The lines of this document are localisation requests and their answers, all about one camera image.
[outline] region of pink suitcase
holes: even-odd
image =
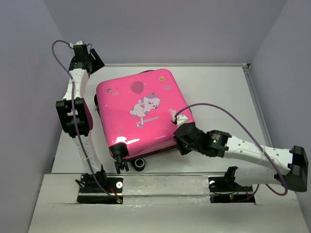
[[[124,168],[128,171],[127,161],[142,171],[143,157],[175,148],[177,127],[172,118],[187,106],[167,69],[102,82],[96,89],[95,104],[117,173]],[[183,114],[194,122],[189,109]]]

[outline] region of black wheel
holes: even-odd
[[[131,161],[131,165],[136,171],[143,171],[145,169],[146,162],[144,159],[139,158]]]
[[[127,161],[124,160],[124,168],[125,168],[125,171],[129,171],[130,169],[128,168],[128,164],[127,164]]]
[[[115,167],[116,167],[117,173],[120,174],[120,173],[121,173],[121,170],[120,170],[120,167],[119,167],[119,164],[118,164],[117,161],[115,161]]]

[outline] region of small cartoon character print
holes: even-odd
[[[139,128],[144,126],[144,117],[146,117],[152,109],[157,109],[160,102],[161,99],[155,93],[152,93],[140,99],[138,103],[131,108],[130,114],[132,117],[140,117]]]

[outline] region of purple cable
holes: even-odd
[[[110,196],[111,198],[116,198],[116,196],[113,196],[111,194],[109,194],[102,186],[101,184],[98,182],[95,174],[94,174],[94,170],[92,168],[92,165],[91,165],[91,162],[89,161],[88,159],[88,155],[87,155],[87,152],[84,148],[84,145],[83,145],[83,142],[82,142],[82,139],[81,139],[81,136],[80,136],[80,133],[79,133],[79,129],[78,129],[78,124],[77,124],[77,118],[76,118],[76,114],[75,114],[75,107],[74,107],[74,79],[72,77],[72,75],[70,74],[70,72],[65,68],[65,66],[60,62],[60,60],[58,59],[58,57],[56,56],[55,54],[55,51],[54,51],[54,46],[56,43],[58,42],[62,42],[62,43],[65,43],[67,44],[68,46],[70,46],[70,43],[64,41],[64,40],[56,40],[54,41],[54,43],[52,44],[52,53],[53,53],[53,56],[54,58],[56,59],[56,61],[58,62],[58,64],[64,69],[64,71],[66,71],[66,73],[69,75],[71,81],[72,81],[72,92],[71,92],[71,105],[72,105],[72,112],[73,112],[73,123],[74,123],[74,127],[76,129],[76,132],[77,132],[77,136],[78,136],[78,139],[79,139],[79,142],[80,142],[80,145],[81,145],[81,148],[82,148],[82,151],[86,157],[86,160],[87,160],[87,163],[88,163],[88,166],[92,172],[92,175],[93,175],[93,178],[97,184],[97,186],[104,192],[106,193],[108,196]]]
[[[177,115],[179,115],[181,112],[185,111],[186,109],[188,108],[191,108],[191,107],[194,107],[194,106],[198,106],[198,105],[206,105],[206,106],[211,106],[211,107],[214,107],[214,108],[218,108],[220,110],[222,110],[223,112],[227,113],[232,119],[234,119],[241,127],[242,129],[244,129],[244,131],[248,134],[248,136],[254,141],[254,143],[256,144],[256,146],[264,153],[264,155],[267,157],[267,159],[269,160],[269,162],[272,164],[272,166],[274,167],[274,169],[276,170],[278,176],[280,177],[281,179],[281,183],[283,184],[283,187],[285,189],[284,193],[278,193],[277,191],[275,191],[272,187],[270,187],[270,185],[266,184],[266,186],[272,191],[274,192],[275,194],[279,195],[279,196],[285,196],[287,193],[288,193],[288,187],[287,187],[287,184],[286,184],[286,181],[284,180],[283,178],[283,175],[281,173],[281,171],[278,169],[278,167],[276,166],[276,164],[273,162],[273,160],[271,159],[271,157],[267,154],[267,152],[265,152],[262,148],[262,146],[260,145],[260,143],[253,137],[253,135],[248,131],[248,129],[235,117],[233,116],[230,112],[228,112],[226,109],[222,108],[222,107],[219,107],[215,104],[211,104],[211,103],[195,103],[195,104],[191,104],[191,105],[188,105],[187,107],[181,109],[180,111],[178,111],[176,114],[175,114],[175,118],[177,117]],[[259,188],[259,184],[255,190],[255,192],[249,197],[253,197],[255,195],[255,193],[258,191],[258,188]]]

